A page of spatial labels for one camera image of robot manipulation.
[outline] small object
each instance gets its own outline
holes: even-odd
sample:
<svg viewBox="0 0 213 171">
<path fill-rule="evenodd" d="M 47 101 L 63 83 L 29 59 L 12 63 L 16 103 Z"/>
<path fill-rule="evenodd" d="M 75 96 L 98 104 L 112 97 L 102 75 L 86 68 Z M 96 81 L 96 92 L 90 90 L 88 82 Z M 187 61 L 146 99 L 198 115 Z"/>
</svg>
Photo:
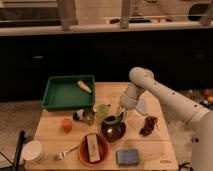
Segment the small object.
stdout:
<svg viewBox="0 0 213 171">
<path fill-rule="evenodd" d="M 130 18 L 129 23 L 151 23 L 151 20 L 145 18 Z"/>
<path fill-rule="evenodd" d="M 73 114 L 75 121 L 83 121 L 88 125 L 92 125 L 94 122 L 95 112 L 93 109 L 80 109 Z"/>
<path fill-rule="evenodd" d="M 71 148 L 70 150 L 65 150 L 65 151 L 62 151 L 62 152 L 56 154 L 56 155 L 54 156 L 54 159 L 55 159 L 56 161 L 58 161 L 58 160 L 63 160 L 70 152 L 76 150 L 76 149 L 78 148 L 78 146 L 76 146 L 76 147 L 74 147 L 74 148 Z"/>
<path fill-rule="evenodd" d="M 98 105 L 97 109 L 96 109 L 97 110 L 96 116 L 99 119 L 103 120 L 108 115 L 109 109 L 110 109 L 110 105 L 106 105 L 106 104 L 100 104 L 100 105 Z"/>
<path fill-rule="evenodd" d="M 148 115 L 145 99 L 140 99 L 135 109 L 143 116 Z"/>
<path fill-rule="evenodd" d="M 188 93 L 189 93 L 189 94 L 193 94 L 194 91 L 193 91 L 192 89 L 189 89 L 189 90 L 188 90 Z"/>
<path fill-rule="evenodd" d="M 121 123 L 123 120 L 124 120 L 124 118 L 125 118 L 125 112 L 122 112 L 119 116 L 117 116 L 114 120 L 106 120 L 106 119 L 104 119 L 104 123 L 105 124 L 107 124 L 107 125 L 116 125 L 116 124 L 119 124 L 119 123 Z"/>
<path fill-rule="evenodd" d="M 158 0 L 145 0 L 146 2 L 156 3 Z"/>
<path fill-rule="evenodd" d="M 180 165 L 178 165 L 178 169 L 179 170 L 189 170 L 189 171 L 193 171 L 193 168 L 190 167 L 190 163 L 189 162 L 184 162 Z"/>
<path fill-rule="evenodd" d="M 209 90 L 208 88 L 205 88 L 205 89 L 203 90 L 203 95 L 206 96 L 206 97 L 210 96 L 210 95 L 211 95 L 210 90 Z"/>
<path fill-rule="evenodd" d="M 115 19 L 110 20 L 110 24 L 116 24 L 116 23 L 119 23 L 119 22 L 120 22 L 119 18 L 115 18 Z"/>
<path fill-rule="evenodd" d="M 75 121 L 82 121 L 83 120 L 83 113 L 84 113 L 84 109 L 80 109 L 80 110 L 76 111 L 73 114 L 73 119 Z"/>
<path fill-rule="evenodd" d="M 40 163 L 44 158 L 44 150 L 40 141 L 30 141 L 24 145 L 22 157 L 26 161 Z"/>
<path fill-rule="evenodd" d="M 83 81 L 80 80 L 77 82 L 77 84 L 82 90 L 86 91 L 87 93 L 92 93 L 92 90 Z"/>
<path fill-rule="evenodd" d="M 172 19 L 166 18 L 166 22 L 172 22 Z"/>
<path fill-rule="evenodd" d="M 83 121 L 88 125 L 92 125 L 94 122 L 95 112 L 92 109 L 85 109 L 83 112 Z"/>
<path fill-rule="evenodd" d="M 65 118 L 61 122 L 61 128 L 65 133 L 68 133 L 72 130 L 72 121 L 68 118 Z"/>
<path fill-rule="evenodd" d="M 121 149 L 116 151 L 118 165 L 137 165 L 139 164 L 139 155 L 137 149 Z"/>
<path fill-rule="evenodd" d="M 207 100 L 208 100 L 209 103 L 213 103 L 213 96 L 209 96 L 209 97 L 207 98 Z"/>
<path fill-rule="evenodd" d="M 144 137 L 150 135 L 154 130 L 156 124 L 157 118 L 155 116 L 147 116 L 145 119 L 145 124 L 140 130 L 140 134 Z"/>
<path fill-rule="evenodd" d="M 213 103 L 209 103 L 207 100 L 201 101 L 200 104 L 210 110 L 213 110 Z"/>
<path fill-rule="evenodd" d="M 96 134 L 89 134 L 86 136 L 88 154 L 90 162 L 97 162 L 101 160 L 98 139 Z"/>
</svg>

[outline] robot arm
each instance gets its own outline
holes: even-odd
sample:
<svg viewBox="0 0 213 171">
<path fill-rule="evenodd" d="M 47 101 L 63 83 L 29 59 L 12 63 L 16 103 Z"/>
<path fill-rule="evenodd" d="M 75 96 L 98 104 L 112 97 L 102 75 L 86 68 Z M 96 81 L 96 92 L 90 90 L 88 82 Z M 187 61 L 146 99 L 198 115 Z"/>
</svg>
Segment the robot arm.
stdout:
<svg viewBox="0 0 213 171">
<path fill-rule="evenodd" d="M 120 98 L 120 106 L 126 110 L 134 109 L 140 95 L 148 90 L 159 101 L 170 107 L 179 119 L 195 131 L 191 159 L 192 171 L 213 171 L 213 112 L 199 103 L 164 86 L 154 79 L 150 70 L 135 67 L 130 73 L 126 91 Z"/>
</svg>

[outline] lid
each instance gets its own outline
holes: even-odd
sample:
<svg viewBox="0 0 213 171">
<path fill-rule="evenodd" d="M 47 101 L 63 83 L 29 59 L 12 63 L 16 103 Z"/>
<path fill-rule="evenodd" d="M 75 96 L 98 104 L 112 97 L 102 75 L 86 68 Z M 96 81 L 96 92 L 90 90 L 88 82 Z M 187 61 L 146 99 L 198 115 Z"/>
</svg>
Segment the lid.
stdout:
<svg viewBox="0 0 213 171">
<path fill-rule="evenodd" d="M 25 160 L 36 160 L 42 153 L 42 145 L 39 141 L 31 141 L 27 143 L 22 151 L 22 157 Z"/>
</svg>

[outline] wooden table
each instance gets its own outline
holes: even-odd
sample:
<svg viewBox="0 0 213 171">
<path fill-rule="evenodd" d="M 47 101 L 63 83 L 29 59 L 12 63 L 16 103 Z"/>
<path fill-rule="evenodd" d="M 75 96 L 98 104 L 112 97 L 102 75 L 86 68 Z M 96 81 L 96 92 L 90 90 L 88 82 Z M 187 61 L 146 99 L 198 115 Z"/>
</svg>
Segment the wooden table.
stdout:
<svg viewBox="0 0 213 171">
<path fill-rule="evenodd" d="M 96 83 L 96 103 L 111 104 L 110 113 L 115 114 L 119 98 L 126 89 L 128 83 Z M 158 127 L 148 137 L 139 134 L 144 125 L 144 116 L 133 110 L 126 120 L 126 134 L 118 141 L 109 143 L 109 156 L 103 165 L 97 170 L 177 170 L 177 162 L 172 143 L 168 134 L 165 120 L 159 101 L 149 92 L 145 92 L 140 98 L 147 103 L 150 115 L 158 118 Z M 35 140 L 40 140 L 45 149 L 45 158 L 42 163 L 26 162 L 25 168 L 30 170 L 88 170 L 90 168 L 81 164 L 77 156 L 77 150 L 73 151 L 63 161 L 54 162 L 53 156 L 63 150 L 79 144 L 82 138 L 90 132 L 100 133 L 100 121 L 89 126 L 85 123 L 73 121 L 72 131 L 68 134 L 59 129 L 62 119 L 72 118 L 73 111 L 48 112 L 43 111 Z M 116 150 L 122 148 L 137 148 L 140 164 L 131 167 L 121 167 L 116 164 Z"/>
</svg>

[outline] cabinet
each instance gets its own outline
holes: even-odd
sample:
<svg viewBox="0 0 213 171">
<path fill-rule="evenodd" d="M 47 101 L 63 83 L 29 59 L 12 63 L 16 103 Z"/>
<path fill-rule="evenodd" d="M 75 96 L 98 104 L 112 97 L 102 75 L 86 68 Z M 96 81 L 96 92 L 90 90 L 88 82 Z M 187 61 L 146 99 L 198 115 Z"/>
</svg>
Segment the cabinet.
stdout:
<svg viewBox="0 0 213 171">
<path fill-rule="evenodd" d="M 41 99 L 49 76 L 129 81 L 132 67 L 179 90 L 213 86 L 212 29 L 0 37 L 0 100 Z"/>
</svg>

